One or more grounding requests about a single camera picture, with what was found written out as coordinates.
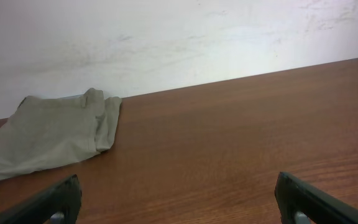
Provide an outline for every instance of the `cloth fold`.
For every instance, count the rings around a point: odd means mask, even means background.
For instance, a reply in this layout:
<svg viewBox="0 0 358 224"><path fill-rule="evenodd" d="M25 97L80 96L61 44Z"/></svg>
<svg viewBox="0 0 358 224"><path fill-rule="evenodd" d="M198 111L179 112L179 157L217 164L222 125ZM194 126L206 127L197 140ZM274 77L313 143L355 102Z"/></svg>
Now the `cloth fold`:
<svg viewBox="0 0 358 224"><path fill-rule="evenodd" d="M89 159L114 143L121 99L28 96L0 128L0 180Z"/></svg>

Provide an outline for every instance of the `wood grain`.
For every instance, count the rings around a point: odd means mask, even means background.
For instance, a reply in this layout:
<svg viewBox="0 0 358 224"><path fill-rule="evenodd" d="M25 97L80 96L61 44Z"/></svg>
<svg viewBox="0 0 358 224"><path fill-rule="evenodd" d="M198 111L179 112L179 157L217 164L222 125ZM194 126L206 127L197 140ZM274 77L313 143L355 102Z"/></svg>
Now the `wood grain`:
<svg viewBox="0 0 358 224"><path fill-rule="evenodd" d="M0 181L0 212L78 174L77 223L279 223L281 170L358 208L358 59L125 98L109 152Z"/></svg>

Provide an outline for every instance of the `wooden table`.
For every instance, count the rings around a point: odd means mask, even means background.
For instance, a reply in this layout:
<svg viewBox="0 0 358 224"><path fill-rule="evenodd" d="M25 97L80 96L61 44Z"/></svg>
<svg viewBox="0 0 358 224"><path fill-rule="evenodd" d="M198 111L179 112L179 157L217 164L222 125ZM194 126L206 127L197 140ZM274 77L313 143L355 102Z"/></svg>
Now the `wooden table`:
<svg viewBox="0 0 358 224"><path fill-rule="evenodd" d="M78 174L77 223L280 223L281 170L358 208L358 59L125 98L109 152L0 181L0 212Z"/></svg>

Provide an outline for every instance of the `black object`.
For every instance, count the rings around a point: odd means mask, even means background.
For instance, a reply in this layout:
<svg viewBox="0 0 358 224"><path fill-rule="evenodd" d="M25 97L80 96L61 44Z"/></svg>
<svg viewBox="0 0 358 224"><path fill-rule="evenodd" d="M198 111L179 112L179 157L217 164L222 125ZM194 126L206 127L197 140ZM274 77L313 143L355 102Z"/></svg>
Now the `black object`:
<svg viewBox="0 0 358 224"><path fill-rule="evenodd" d="M283 224L358 224L358 210L293 175L281 172L274 191Z"/></svg>
<svg viewBox="0 0 358 224"><path fill-rule="evenodd" d="M0 223L74 224L81 208L81 187L72 175L28 200L0 213Z"/></svg>

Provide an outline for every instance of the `white wall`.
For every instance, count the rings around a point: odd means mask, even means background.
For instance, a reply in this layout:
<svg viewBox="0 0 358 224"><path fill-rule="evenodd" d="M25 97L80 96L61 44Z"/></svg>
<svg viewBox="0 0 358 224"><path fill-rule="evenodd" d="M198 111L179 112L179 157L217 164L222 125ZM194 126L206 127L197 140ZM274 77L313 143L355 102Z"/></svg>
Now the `white wall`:
<svg viewBox="0 0 358 224"><path fill-rule="evenodd" d="M358 0L0 0L0 118L358 57Z"/></svg>

